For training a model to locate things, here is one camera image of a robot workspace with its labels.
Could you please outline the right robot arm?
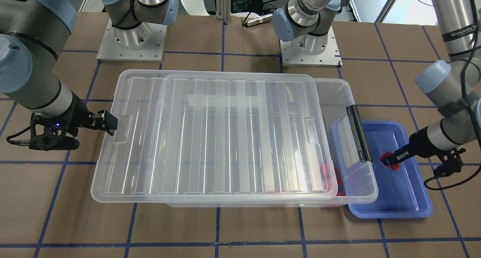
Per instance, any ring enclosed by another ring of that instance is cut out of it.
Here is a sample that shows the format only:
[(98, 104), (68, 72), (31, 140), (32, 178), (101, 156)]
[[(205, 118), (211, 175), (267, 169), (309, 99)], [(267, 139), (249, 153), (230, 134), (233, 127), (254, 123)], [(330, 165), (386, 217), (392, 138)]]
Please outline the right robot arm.
[[(172, 25), (180, 0), (101, 0), (111, 27), (124, 39), (146, 23)], [(77, 11), (68, 0), (1, 0), (1, 93), (31, 111), (26, 129), (36, 138), (36, 126), (46, 136), (75, 137), (79, 128), (101, 129), (96, 114), (53, 72)]]

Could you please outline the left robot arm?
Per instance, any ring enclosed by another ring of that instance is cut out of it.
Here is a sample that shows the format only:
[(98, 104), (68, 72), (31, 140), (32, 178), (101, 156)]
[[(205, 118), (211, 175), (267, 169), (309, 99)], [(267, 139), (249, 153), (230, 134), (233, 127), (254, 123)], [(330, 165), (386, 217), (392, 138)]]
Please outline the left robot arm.
[[(415, 82), (442, 119), (412, 134), (401, 149), (381, 156), (392, 169), (414, 156), (437, 156), (443, 164), (453, 164), (462, 145), (476, 140), (480, 131), (480, 96), (473, 88), (480, 82), (480, 0), (432, 3), (450, 61), (436, 61)], [(331, 21), (321, 12), (329, 6), (338, 10), (339, 0), (289, 0), (273, 13), (277, 37), (289, 42), (309, 33), (323, 36), (321, 26), (329, 27)]]

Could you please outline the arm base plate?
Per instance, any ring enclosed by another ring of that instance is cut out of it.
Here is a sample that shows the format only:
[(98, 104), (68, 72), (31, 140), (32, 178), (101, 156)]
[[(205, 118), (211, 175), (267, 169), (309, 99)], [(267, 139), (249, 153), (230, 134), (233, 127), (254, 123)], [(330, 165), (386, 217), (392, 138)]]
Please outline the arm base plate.
[(120, 62), (158, 62), (163, 60), (167, 26), (141, 23), (131, 30), (120, 30), (109, 21), (97, 59)]
[(282, 64), (294, 67), (342, 67), (333, 27), (326, 35), (304, 35), (289, 42), (279, 40)]

